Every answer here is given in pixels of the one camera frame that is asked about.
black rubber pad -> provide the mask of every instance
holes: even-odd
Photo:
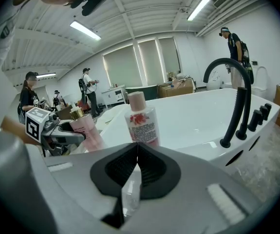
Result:
[[[137,163],[142,177],[141,199],[163,197],[180,180],[177,162],[143,143],[132,143],[97,161],[91,167],[90,176],[102,194],[120,198],[121,189]]]

gold bottle cap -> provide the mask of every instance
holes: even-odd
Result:
[[[73,120],[79,119],[85,115],[81,107],[73,112],[70,112],[70,114]]]

pants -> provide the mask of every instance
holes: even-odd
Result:
[[[243,82],[242,75],[234,67],[231,67],[231,81],[232,81],[232,88],[234,89],[237,89],[238,87],[242,86],[242,82]]]
[[[87,96],[91,102],[91,114],[95,115],[96,111],[100,112],[100,109],[97,107],[95,92],[89,93]]]

concrete floor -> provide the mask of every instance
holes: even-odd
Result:
[[[262,202],[280,193],[280,126],[252,155],[239,159],[232,175]]]

white cabinet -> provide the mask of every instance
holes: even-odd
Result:
[[[111,88],[102,93],[102,97],[107,108],[108,105],[116,104],[116,103],[126,103],[125,100],[125,85]]]

